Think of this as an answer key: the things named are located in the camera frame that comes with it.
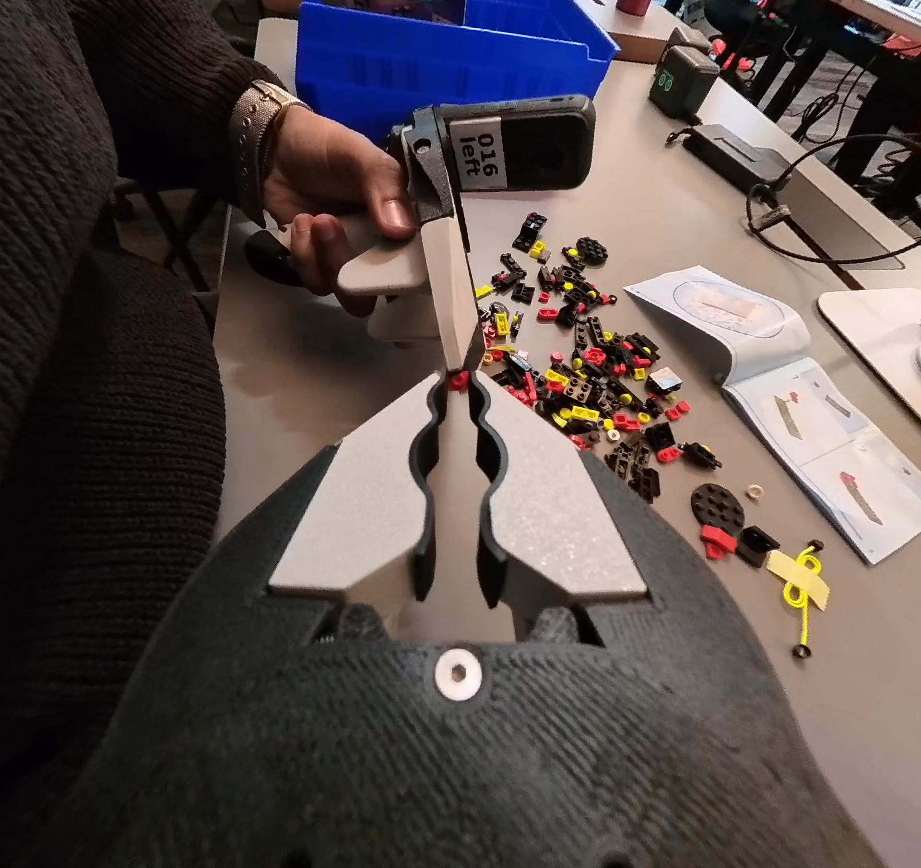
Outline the person's black knit sweater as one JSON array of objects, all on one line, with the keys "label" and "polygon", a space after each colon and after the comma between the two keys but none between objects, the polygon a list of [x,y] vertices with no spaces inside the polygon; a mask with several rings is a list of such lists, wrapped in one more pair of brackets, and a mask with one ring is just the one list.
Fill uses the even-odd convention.
[{"label": "person's black knit sweater", "polygon": [[36,847],[208,552],[224,397],[167,271],[85,253],[2,472],[2,866]]}]

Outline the blue plastic bin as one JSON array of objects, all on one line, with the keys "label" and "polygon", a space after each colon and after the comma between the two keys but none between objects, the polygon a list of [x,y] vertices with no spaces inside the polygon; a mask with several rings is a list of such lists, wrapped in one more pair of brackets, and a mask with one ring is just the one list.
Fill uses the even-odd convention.
[{"label": "blue plastic bin", "polygon": [[593,97],[620,52],[576,0],[466,0],[460,25],[304,0],[295,91],[377,142],[421,106]]}]

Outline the wristwatch with woven band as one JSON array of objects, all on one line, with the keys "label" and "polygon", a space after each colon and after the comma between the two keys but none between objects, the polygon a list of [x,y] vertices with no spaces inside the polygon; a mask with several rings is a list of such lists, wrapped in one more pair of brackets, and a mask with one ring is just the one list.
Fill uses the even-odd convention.
[{"label": "wristwatch with woven band", "polygon": [[289,109],[311,111],[302,100],[281,86],[252,81],[232,109],[228,139],[234,164],[238,208],[259,228],[266,227],[263,177],[274,148],[276,122]]}]

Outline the light blue instruction booklet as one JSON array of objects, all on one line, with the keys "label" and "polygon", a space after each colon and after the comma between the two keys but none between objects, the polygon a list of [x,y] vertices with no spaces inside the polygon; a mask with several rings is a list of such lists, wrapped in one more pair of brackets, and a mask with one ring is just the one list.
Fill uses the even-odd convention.
[{"label": "light blue instruction booklet", "polygon": [[919,536],[919,468],[812,359],[799,314],[701,266],[625,291],[726,349],[724,398],[864,563]]}]

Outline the white rounded stand base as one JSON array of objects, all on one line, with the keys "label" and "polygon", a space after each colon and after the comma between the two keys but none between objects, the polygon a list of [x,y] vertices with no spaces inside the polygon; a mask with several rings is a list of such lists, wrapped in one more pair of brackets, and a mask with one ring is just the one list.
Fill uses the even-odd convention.
[{"label": "white rounded stand base", "polygon": [[892,391],[920,416],[920,291],[895,288],[823,293],[825,322]]}]

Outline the person's left forearm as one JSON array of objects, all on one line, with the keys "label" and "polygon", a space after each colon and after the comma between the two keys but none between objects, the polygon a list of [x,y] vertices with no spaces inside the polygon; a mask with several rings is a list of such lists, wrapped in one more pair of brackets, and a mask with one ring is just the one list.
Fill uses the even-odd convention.
[{"label": "person's left forearm", "polygon": [[255,80],[198,0],[2,0],[2,458],[116,177],[237,203]]}]

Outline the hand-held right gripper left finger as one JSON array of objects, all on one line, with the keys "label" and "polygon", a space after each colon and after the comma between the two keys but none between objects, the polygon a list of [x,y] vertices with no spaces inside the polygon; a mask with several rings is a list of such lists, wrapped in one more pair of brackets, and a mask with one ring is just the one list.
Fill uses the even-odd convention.
[{"label": "hand-held right gripper left finger", "polygon": [[268,586],[334,604],[423,601],[435,577],[435,502],[447,377],[432,373],[327,450]]}]

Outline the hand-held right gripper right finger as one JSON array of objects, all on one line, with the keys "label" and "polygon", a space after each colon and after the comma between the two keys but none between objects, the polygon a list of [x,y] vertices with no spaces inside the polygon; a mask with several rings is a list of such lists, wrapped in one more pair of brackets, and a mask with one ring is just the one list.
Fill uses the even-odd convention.
[{"label": "hand-held right gripper right finger", "polygon": [[608,604],[648,586],[590,469],[590,451],[554,433],[487,375],[470,378],[475,460],[488,485],[476,569],[490,608]]}]

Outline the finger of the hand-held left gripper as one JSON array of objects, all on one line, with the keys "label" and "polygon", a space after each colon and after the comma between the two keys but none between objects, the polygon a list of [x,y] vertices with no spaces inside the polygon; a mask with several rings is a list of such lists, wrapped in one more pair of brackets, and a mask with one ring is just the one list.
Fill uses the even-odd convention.
[{"label": "finger of the hand-held left gripper", "polygon": [[455,215],[433,220],[420,237],[446,368],[473,371],[484,354],[484,335],[460,222]]}]

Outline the black sloped lego brick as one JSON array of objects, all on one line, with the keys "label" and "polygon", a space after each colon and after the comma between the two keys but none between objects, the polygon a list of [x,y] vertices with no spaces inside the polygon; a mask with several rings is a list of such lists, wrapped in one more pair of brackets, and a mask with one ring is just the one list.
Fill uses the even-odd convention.
[{"label": "black sloped lego brick", "polygon": [[757,526],[743,528],[736,541],[735,555],[754,570],[766,565],[769,555],[780,549],[780,543]]}]

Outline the person's left hand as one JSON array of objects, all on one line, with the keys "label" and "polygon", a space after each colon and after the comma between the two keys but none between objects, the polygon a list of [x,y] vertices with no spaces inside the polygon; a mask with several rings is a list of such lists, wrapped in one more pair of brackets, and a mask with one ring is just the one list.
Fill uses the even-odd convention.
[{"label": "person's left hand", "polygon": [[412,238],[417,221],[404,171],[366,137],[303,106],[287,107],[278,122],[262,180],[264,209],[287,227],[289,259],[306,289],[366,317],[375,299],[339,286],[353,257],[339,217],[363,211],[385,238]]}]

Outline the flat black power brick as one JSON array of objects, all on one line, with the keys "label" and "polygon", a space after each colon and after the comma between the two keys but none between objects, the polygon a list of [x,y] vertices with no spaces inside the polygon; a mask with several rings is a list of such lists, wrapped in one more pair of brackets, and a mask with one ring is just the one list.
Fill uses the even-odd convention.
[{"label": "flat black power brick", "polygon": [[789,166],[776,150],[753,147],[721,125],[698,124],[672,132],[665,144],[675,143],[744,195],[776,182]]}]

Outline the black charger block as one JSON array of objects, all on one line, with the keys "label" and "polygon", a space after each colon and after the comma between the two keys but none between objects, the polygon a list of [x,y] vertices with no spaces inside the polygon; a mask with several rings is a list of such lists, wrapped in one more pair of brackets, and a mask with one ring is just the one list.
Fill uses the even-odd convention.
[{"label": "black charger block", "polygon": [[698,112],[720,74],[720,67],[701,50],[672,45],[656,67],[649,101],[666,117],[697,125]]}]

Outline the pile of lego pieces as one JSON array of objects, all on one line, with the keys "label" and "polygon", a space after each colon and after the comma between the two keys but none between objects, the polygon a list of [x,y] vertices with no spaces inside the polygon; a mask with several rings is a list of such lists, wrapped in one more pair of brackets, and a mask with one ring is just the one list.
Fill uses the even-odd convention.
[{"label": "pile of lego pieces", "polygon": [[673,427],[691,411],[685,383],[647,335],[608,330],[602,311],[618,302],[580,270],[575,246],[548,263],[537,242],[529,277],[512,253],[475,288],[485,352],[481,368],[501,388],[581,450],[602,455],[616,476],[653,503],[659,467],[685,462],[714,472],[714,451]]}]

